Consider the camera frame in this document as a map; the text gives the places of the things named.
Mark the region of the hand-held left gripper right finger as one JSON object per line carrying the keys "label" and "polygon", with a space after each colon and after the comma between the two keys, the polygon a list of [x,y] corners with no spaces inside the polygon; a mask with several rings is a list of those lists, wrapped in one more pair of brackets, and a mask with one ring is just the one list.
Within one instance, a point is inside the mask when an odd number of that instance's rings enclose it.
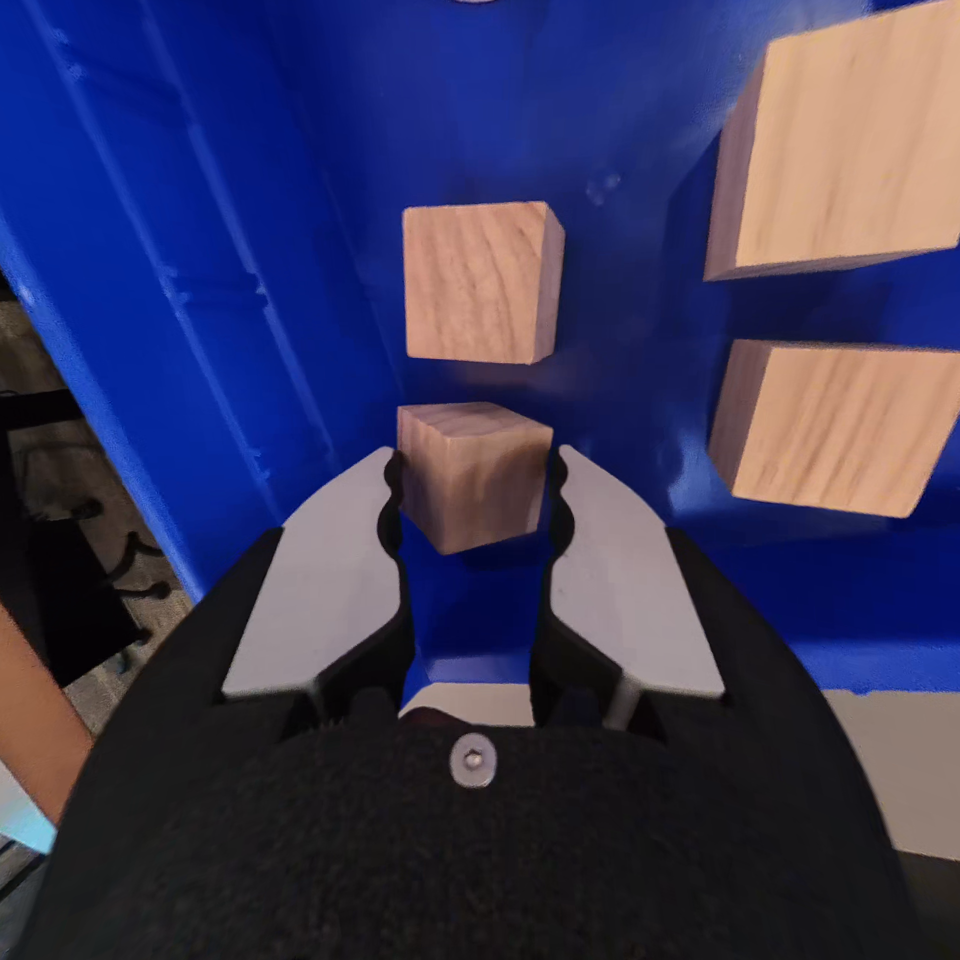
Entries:
{"label": "hand-held left gripper right finger", "polygon": [[665,522],[572,445],[548,476],[551,556],[531,650],[534,724],[571,690],[608,729],[627,730],[645,694],[720,703],[726,687]]}

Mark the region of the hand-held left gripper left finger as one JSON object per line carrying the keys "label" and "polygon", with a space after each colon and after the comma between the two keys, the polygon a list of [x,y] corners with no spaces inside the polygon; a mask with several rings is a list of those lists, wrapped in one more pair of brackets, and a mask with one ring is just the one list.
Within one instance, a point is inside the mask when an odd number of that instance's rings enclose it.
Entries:
{"label": "hand-held left gripper left finger", "polygon": [[402,547],[399,451],[382,446],[284,522],[222,683],[226,700],[303,693],[323,721],[363,690],[398,714],[416,648]]}

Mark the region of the wooden cube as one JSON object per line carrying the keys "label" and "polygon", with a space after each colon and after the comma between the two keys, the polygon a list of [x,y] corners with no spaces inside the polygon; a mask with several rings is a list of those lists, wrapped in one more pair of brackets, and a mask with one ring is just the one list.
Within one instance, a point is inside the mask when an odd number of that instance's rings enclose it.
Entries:
{"label": "wooden cube", "polygon": [[542,200],[402,211],[406,354],[531,366],[553,354],[566,232]]}
{"label": "wooden cube", "polygon": [[871,266],[958,233],[958,2],[771,41],[720,137],[704,281]]}
{"label": "wooden cube", "polygon": [[736,498],[901,520],[958,408],[956,350],[740,339],[707,452]]}
{"label": "wooden cube", "polygon": [[402,509],[442,556],[533,534],[554,430],[491,402],[396,411]]}

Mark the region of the blue plastic bin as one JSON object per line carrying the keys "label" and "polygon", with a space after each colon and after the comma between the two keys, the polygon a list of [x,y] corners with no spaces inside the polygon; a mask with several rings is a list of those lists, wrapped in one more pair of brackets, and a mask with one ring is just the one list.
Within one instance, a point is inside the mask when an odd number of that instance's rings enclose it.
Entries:
{"label": "blue plastic bin", "polygon": [[[2,270],[199,601],[403,404],[536,419],[824,690],[958,691],[958,432],[893,520],[733,498],[735,339],[958,349],[958,250],[703,282],[766,44],[906,2],[2,2]],[[545,201],[553,354],[406,354],[402,211]]]}

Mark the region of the black office chair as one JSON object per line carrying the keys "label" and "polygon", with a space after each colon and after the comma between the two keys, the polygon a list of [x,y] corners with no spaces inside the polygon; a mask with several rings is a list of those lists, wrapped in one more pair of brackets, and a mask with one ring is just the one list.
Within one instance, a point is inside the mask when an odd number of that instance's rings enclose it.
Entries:
{"label": "black office chair", "polygon": [[114,656],[130,668],[127,649],[150,642],[153,632],[138,625],[127,599],[163,601],[169,582],[144,589],[119,586],[138,557],[163,558],[162,549],[139,534],[126,534],[124,552],[105,570],[80,522],[101,517],[103,503],[87,499],[64,518],[30,513],[26,506],[29,450],[16,465],[12,432],[77,422],[84,414],[68,389],[32,393],[3,390],[1,398],[1,594],[30,647],[61,689]]}

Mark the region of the brown wooden panel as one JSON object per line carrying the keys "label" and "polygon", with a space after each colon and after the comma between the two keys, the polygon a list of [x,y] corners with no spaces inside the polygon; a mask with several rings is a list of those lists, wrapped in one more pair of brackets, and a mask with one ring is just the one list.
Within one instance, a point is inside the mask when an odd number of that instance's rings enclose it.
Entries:
{"label": "brown wooden panel", "polygon": [[18,623],[1,607],[1,759],[45,818],[63,821],[93,737]]}

